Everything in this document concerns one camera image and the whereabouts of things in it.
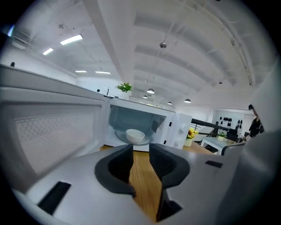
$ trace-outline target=green plant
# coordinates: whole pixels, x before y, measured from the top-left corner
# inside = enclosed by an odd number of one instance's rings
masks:
[[[220,132],[219,136],[225,138],[225,133],[224,132]]]
[[[133,90],[133,86],[131,86],[128,83],[121,83],[120,85],[117,85],[117,88],[120,89],[122,92],[128,92]]]

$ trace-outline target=flower vase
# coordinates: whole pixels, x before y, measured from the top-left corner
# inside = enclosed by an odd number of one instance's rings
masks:
[[[191,144],[192,144],[192,139],[187,138],[187,139],[185,140],[184,146],[186,146],[186,147],[190,147],[190,146],[191,146]]]
[[[218,137],[218,140],[221,141],[221,142],[223,142],[224,137],[219,136],[219,137]]]

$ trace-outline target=potted plant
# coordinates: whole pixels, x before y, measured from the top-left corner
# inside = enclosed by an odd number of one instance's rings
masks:
[[[121,94],[119,97],[125,100],[129,100],[128,91],[132,91],[133,86],[131,86],[128,82],[128,83],[121,83],[120,85],[117,85],[117,88],[120,89],[122,92],[124,92],[124,94]]]
[[[195,137],[195,135],[198,135],[198,131],[194,130],[192,127],[189,128],[187,138],[185,140],[184,146],[190,147],[192,144],[192,139]]]
[[[225,138],[225,134],[222,131],[222,132],[219,133],[218,140],[222,142],[224,140],[224,138]]]

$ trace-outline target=person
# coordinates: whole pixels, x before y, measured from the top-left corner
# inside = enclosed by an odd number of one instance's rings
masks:
[[[256,118],[252,121],[251,127],[249,128],[250,137],[255,137],[258,133],[263,133],[264,129],[263,129],[263,125],[260,122],[259,119],[259,115],[256,113],[254,107],[252,105],[249,105],[249,110],[253,110],[254,115],[256,116]]]

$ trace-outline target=ceiling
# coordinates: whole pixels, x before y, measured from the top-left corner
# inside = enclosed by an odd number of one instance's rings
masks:
[[[153,88],[149,101],[176,107],[190,98],[245,109],[277,60],[259,20],[231,0],[42,0],[16,28],[31,51],[56,49],[48,60],[73,74],[110,71],[133,83],[132,96]],[[83,41],[60,45],[80,33]]]

